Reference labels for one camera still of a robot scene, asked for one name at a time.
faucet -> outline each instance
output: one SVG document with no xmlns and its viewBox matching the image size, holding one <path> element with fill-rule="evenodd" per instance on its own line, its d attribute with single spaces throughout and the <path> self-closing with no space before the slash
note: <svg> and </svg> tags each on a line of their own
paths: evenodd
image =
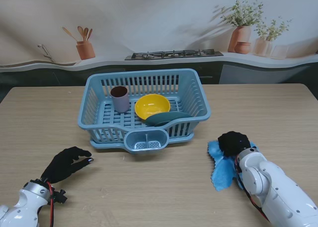
<svg viewBox="0 0 318 227">
<path fill-rule="evenodd" d="M 45 52 L 45 54 L 43 55 L 44 57 L 50 59 L 51 62 L 55 62 L 55 61 L 53 60 L 53 58 L 51 57 L 50 53 L 48 52 L 48 50 L 45 48 L 45 46 L 44 46 L 43 44 L 39 44 L 38 47 L 39 47 L 39 48 L 42 48 L 43 51 Z"/>
</svg>

wooden utensil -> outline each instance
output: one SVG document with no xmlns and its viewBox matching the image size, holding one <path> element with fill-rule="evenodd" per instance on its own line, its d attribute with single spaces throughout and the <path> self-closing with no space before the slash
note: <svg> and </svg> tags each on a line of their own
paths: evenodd
<svg viewBox="0 0 318 227">
<path fill-rule="evenodd" d="M 89 33 L 88 33 L 88 37 L 87 40 L 90 38 L 91 32 L 93 31 L 93 29 L 90 29 Z"/>
<path fill-rule="evenodd" d="M 84 40 L 86 40 L 86 38 L 87 38 L 87 34 L 88 34 L 88 28 L 86 27 L 86 28 L 84 29 L 84 35 L 85 35 Z"/>
<path fill-rule="evenodd" d="M 62 29 L 63 29 L 63 31 L 65 31 L 67 34 L 69 34 L 71 37 L 73 37 L 73 35 L 70 33 L 70 31 L 67 30 L 65 27 L 62 27 Z"/>
<path fill-rule="evenodd" d="M 81 26 L 78 26 L 78 31 L 81 35 L 81 37 L 83 38 L 83 41 L 85 40 L 85 34 L 84 34 L 84 31 L 83 31 L 83 28 Z"/>
</svg>

green plate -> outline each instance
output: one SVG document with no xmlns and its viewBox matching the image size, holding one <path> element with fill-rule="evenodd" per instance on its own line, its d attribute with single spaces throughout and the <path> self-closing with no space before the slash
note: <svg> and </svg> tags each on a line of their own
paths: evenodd
<svg viewBox="0 0 318 227">
<path fill-rule="evenodd" d="M 177 112 L 177 111 L 163 112 L 163 113 L 154 114 L 148 117 L 148 119 L 145 120 L 145 123 L 147 126 L 159 127 L 175 119 L 191 118 L 191 117 L 192 117 L 191 115 L 187 113 L 183 113 L 183 112 Z"/>
</svg>

vase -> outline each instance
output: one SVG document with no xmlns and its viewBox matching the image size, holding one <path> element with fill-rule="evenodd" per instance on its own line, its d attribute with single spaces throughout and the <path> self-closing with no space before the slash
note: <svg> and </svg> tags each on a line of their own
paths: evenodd
<svg viewBox="0 0 318 227">
<path fill-rule="evenodd" d="M 236 53 L 247 54 L 250 52 L 250 43 L 249 42 L 237 42 L 237 45 L 234 48 Z"/>
<path fill-rule="evenodd" d="M 235 52 L 237 42 L 248 42 L 250 38 L 250 26 L 238 26 L 232 33 L 228 52 Z"/>
<path fill-rule="evenodd" d="M 77 42 L 76 48 L 79 52 L 81 60 L 86 60 L 95 57 L 93 46 L 89 41 Z"/>
<path fill-rule="evenodd" d="M 254 46 L 254 55 L 260 57 L 269 57 L 272 51 L 273 42 L 266 41 L 262 38 L 257 38 Z"/>
<path fill-rule="evenodd" d="M 282 60 L 287 57 L 289 45 L 277 45 L 275 46 L 270 58 Z"/>
</svg>

blue plastic dish rack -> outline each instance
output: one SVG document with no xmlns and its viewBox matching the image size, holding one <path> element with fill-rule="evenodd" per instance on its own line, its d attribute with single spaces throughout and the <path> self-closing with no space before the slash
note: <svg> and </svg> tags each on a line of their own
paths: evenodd
<svg viewBox="0 0 318 227">
<path fill-rule="evenodd" d="M 110 90 L 118 85 L 127 87 L 130 98 L 130 109 L 121 114 L 114 110 L 110 96 Z M 170 111 L 193 117 L 172 120 L 160 127 L 146 126 L 134 108 L 140 97 L 152 93 L 165 96 Z M 141 153 L 191 140 L 194 128 L 210 115 L 199 76 L 192 69 L 106 73 L 87 79 L 78 125 L 89 132 L 90 143 L 96 149 L 123 148 Z"/>
</svg>

